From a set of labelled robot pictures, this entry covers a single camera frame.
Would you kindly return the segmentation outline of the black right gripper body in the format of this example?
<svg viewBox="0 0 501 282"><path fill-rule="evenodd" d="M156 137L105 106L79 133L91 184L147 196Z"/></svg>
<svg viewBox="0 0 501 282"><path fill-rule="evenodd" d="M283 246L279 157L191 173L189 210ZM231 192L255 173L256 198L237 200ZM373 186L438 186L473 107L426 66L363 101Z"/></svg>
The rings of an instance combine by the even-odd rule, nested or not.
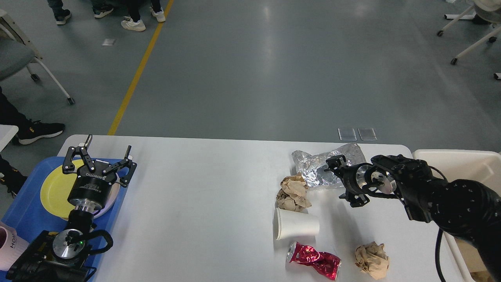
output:
<svg viewBox="0 0 501 282"><path fill-rule="evenodd" d="M345 193L339 198L348 201L353 208L362 207L369 203L368 197L375 196L375 192L370 190L371 185L374 184L369 180L371 168L373 166L368 163L340 167L339 178L345 187Z"/></svg>

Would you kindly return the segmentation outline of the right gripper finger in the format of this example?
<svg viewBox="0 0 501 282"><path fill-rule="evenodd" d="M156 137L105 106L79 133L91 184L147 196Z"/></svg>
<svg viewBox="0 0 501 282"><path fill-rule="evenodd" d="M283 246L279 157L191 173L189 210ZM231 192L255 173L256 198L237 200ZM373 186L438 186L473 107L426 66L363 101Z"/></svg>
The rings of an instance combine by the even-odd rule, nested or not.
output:
<svg viewBox="0 0 501 282"><path fill-rule="evenodd" d="M332 172L334 175L345 175L351 170L351 166L347 165L345 155L335 155L326 159L327 168L325 172Z"/></svg>

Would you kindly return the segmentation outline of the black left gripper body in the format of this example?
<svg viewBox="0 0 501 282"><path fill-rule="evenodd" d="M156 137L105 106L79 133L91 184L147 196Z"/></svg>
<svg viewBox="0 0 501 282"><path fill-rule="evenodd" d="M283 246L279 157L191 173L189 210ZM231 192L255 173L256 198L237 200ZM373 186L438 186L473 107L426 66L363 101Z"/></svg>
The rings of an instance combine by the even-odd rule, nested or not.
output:
<svg viewBox="0 0 501 282"><path fill-rule="evenodd" d="M73 206L83 205L85 201L95 204L95 210L101 210L107 206L112 185L118 175L94 175L84 173L77 175L72 189L68 195L68 202Z"/></svg>

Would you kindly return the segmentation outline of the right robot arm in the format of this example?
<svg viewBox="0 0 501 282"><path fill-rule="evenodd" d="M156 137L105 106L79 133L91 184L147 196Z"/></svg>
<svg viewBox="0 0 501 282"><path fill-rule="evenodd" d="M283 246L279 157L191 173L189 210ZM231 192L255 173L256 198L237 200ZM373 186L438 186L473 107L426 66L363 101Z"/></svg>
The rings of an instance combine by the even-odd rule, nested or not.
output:
<svg viewBox="0 0 501 282"><path fill-rule="evenodd" d="M326 160L346 191L340 198L362 207L369 197L398 199L410 220L434 221L442 233L464 240L477 249L494 281L500 281L500 196L478 181L433 175L422 159L403 155L376 155L370 163L349 165L344 155Z"/></svg>

